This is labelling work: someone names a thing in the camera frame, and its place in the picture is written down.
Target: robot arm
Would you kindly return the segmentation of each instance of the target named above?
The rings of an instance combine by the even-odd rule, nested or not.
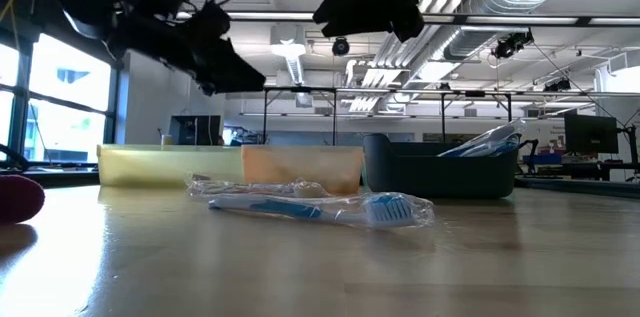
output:
[[[221,36],[230,18],[214,1],[186,22],[176,16],[190,0],[58,0],[81,35],[101,40],[114,57],[137,51],[194,78],[203,92],[261,91],[265,77]]]

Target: translucent container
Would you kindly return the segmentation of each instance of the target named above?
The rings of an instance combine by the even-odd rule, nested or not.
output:
[[[242,146],[247,183],[317,182],[334,195],[358,193],[361,147]]]
[[[98,146],[100,184],[115,187],[180,187],[189,173],[244,182],[238,147]]]

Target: dark gray basket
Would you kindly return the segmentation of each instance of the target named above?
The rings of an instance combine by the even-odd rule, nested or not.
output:
[[[391,143],[364,137],[367,184],[373,192],[422,198],[503,198],[513,192],[518,151],[498,157],[437,157],[446,143]]]

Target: blue toothbrush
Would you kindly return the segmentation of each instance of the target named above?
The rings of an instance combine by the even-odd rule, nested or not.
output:
[[[371,228],[408,227],[419,225],[412,203],[401,196],[372,196],[363,202],[364,213],[327,212],[321,205],[291,202],[264,195],[219,195],[209,202],[209,208],[278,214],[295,219],[339,224],[365,225]]]

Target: plastic bag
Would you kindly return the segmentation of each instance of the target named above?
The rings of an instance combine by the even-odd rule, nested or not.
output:
[[[527,129],[524,120],[516,120],[494,128],[471,141],[441,153],[440,157],[487,157],[500,156],[518,149],[520,136]]]
[[[211,180],[207,176],[193,174],[187,181],[187,192],[194,198],[207,199],[218,194],[264,194],[272,196],[319,198],[330,196],[319,183],[298,179],[294,183],[234,183]]]
[[[316,199],[219,194],[209,201],[209,208],[373,229],[425,227],[435,222],[433,203],[402,193],[367,193],[347,198]]]

